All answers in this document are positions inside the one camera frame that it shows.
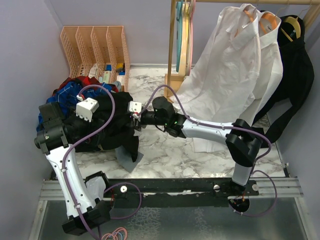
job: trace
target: beige plastic basket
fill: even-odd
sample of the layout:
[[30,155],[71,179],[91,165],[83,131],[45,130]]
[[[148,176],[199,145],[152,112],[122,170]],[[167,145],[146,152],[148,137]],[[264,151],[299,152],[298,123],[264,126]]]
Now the beige plastic basket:
[[98,77],[107,64],[112,67],[110,83],[117,80],[116,67],[125,64],[124,91],[128,91],[130,61],[123,26],[65,26],[61,41],[70,65],[70,77],[88,76],[97,63]]
[[92,30],[92,26],[79,26],[75,34],[85,76],[89,75],[90,69],[96,63],[94,48],[91,41]]
[[65,26],[60,35],[62,46],[70,67],[69,77],[72,79],[84,74],[84,66],[76,41],[77,30],[77,26]]

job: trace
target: shirt collar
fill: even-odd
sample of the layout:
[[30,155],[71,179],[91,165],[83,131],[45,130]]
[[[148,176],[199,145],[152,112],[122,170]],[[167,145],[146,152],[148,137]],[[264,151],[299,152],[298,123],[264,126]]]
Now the shirt collar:
[[[269,11],[258,12],[258,20],[259,21],[265,13],[269,13],[269,14],[274,15],[272,12],[269,12]],[[264,49],[265,47],[269,46],[270,44],[277,42],[278,30],[279,30],[279,27],[281,24],[281,19],[276,16],[275,20],[276,20],[276,28],[273,29],[271,32],[268,32],[267,34],[260,36],[261,49]]]
[[[253,17],[253,22],[249,23],[240,33],[237,34],[237,29],[239,26],[240,18],[247,18],[248,16],[243,12],[247,10]],[[242,4],[239,7],[236,17],[232,21],[232,24],[226,29],[228,33],[230,33],[231,37],[231,44],[236,49],[239,50],[243,46],[245,46],[254,36],[259,34],[258,29],[258,15],[257,9],[251,4]]]

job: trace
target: white marble surface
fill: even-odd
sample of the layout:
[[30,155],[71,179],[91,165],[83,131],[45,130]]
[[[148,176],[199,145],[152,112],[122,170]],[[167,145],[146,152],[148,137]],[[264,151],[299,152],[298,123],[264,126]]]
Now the white marble surface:
[[[134,101],[146,103],[154,89],[164,83],[165,68],[133,68],[130,70],[128,91]],[[163,95],[163,89],[155,96]],[[259,127],[268,127],[268,119]],[[76,153],[83,177],[103,171],[108,178],[219,178],[231,177],[235,162],[229,151],[194,152],[192,139],[174,138],[154,126],[147,126],[139,135],[141,162],[129,173],[120,166],[114,150],[96,153]],[[277,147],[257,162],[256,169],[272,177],[284,177]]]

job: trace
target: black cloth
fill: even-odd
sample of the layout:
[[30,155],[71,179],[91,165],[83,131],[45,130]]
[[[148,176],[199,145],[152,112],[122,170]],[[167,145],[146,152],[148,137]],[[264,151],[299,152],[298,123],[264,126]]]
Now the black cloth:
[[[297,16],[288,15],[281,17],[282,22],[279,27],[277,41],[283,65],[283,77],[273,95],[257,113],[253,121],[255,123],[262,118],[275,103],[285,99],[290,100],[292,107],[275,120],[265,134],[271,143],[279,139],[291,118],[304,104],[315,78],[314,68],[305,49],[304,22],[298,18],[301,37],[296,38],[293,26],[287,22],[283,22],[287,17],[296,18]],[[281,29],[291,36],[293,41],[290,41]],[[264,142],[262,147],[266,148],[268,145]]]
[[[115,102],[115,112],[112,121],[99,134],[75,148],[76,152],[96,152],[101,145],[103,150],[116,149],[123,146],[130,154],[133,162],[138,157],[139,137],[134,136],[135,130],[131,127],[131,115],[128,113],[129,102],[133,100],[128,92],[111,93]],[[101,127],[110,117],[112,102],[108,95],[94,98],[99,107],[93,113],[91,123],[76,117],[69,117],[64,121],[67,128],[68,141],[75,143],[77,140],[92,133]]]

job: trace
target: blue cloth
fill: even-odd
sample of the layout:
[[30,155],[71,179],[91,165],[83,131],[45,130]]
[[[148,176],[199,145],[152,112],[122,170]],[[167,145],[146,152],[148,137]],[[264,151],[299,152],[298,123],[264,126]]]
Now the blue cloth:
[[[102,87],[106,88],[109,92],[111,91],[112,87],[108,85],[107,83],[102,83]],[[79,83],[76,83],[74,81],[70,81],[67,83],[67,85],[64,86],[64,88],[60,89],[55,93],[54,96],[49,97],[46,100],[46,103],[52,103],[52,102],[58,102],[61,103],[60,108],[62,110],[62,113],[65,117],[68,116],[68,107],[75,107],[79,100],[77,99],[77,95],[82,89],[82,85]],[[101,88],[98,88],[94,90],[93,88],[89,88],[82,93],[85,98],[95,98],[99,95],[106,95],[107,93],[103,91]],[[41,113],[38,116],[39,119],[39,125],[36,128],[37,131],[41,130],[41,124],[43,122],[43,118]]]

